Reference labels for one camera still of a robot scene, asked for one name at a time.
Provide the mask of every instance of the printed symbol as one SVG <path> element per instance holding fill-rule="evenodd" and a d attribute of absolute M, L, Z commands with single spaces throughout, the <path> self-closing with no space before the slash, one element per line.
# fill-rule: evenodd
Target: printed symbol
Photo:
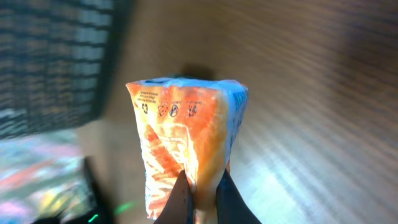
<path fill-rule="evenodd" d="M 189 117 L 193 117 L 197 113 L 197 106 L 194 104 L 189 105 Z"/>
<path fill-rule="evenodd" d="M 158 109 L 158 111 L 159 111 L 159 115 L 160 115 L 160 116 L 163 116 L 163 115 L 166 113 L 166 111 L 167 111 L 168 108 L 169 108 L 169 107 L 167 107 L 166 104 L 163 104 L 163 105 L 158 106 L 157 109 Z"/>
<path fill-rule="evenodd" d="M 174 118 L 178 114 L 178 106 L 173 105 L 172 109 L 170 110 L 170 116 Z"/>
<path fill-rule="evenodd" d="M 147 114 L 148 113 L 148 105 L 146 103 L 143 103 L 141 105 L 141 108 L 144 110 L 144 113 Z"/>

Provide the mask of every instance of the black crate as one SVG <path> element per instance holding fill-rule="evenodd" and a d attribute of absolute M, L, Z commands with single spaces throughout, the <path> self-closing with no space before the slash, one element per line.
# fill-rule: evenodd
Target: black crate
<path fill-rule="evenodd" d="M 1 0 L 0 139 L 98 118 L 130 12 L 129 0 Z"/>

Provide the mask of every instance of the wooden floor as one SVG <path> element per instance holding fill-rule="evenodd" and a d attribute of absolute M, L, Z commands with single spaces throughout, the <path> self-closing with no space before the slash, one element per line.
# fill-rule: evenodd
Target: wooden floor
<path fill-rule="evenodd" d="M 249 88 L 232 177 L 263 223 L 398 223 L 394 1 L 136 1 L 102 120 L 82 127 L 120 223 L 150 223 L 125 83 L 214 68 Z"/>

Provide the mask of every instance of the plastic packet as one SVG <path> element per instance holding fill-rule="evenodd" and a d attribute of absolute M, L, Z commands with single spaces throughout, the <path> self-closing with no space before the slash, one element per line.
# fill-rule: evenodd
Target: plastic packet
<path fill-rule="evenodd" d="M 181 170 L 187 175 L 195 208 L 214 210 L 216 188 L 229 164 L 248 89 L 234 80 L 185 78 L 156 78 L 126 86 L 146 169 L 148 218 L 160 215 Z"/>

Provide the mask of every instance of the green object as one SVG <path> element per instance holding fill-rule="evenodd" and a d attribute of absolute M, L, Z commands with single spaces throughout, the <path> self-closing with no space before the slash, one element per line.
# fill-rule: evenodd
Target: green object
<path fill-rule="evenodd" d="M 134 201 L 120 205 L 118 208 L 115 209 L 114 214 L 119 215 L 120 213 L 125 212 L 126 210 L 134 208 L 136 205 L 137 203 Z"/>
<path fill-rule="evenodd" d="M 97 214 L 95 214 L 95 215 L 93 216 L 93 218 L 91 218 L 90 220 L 88 220 L 88 222 L 92 222 L 96 217 L 98 217 Z"/>

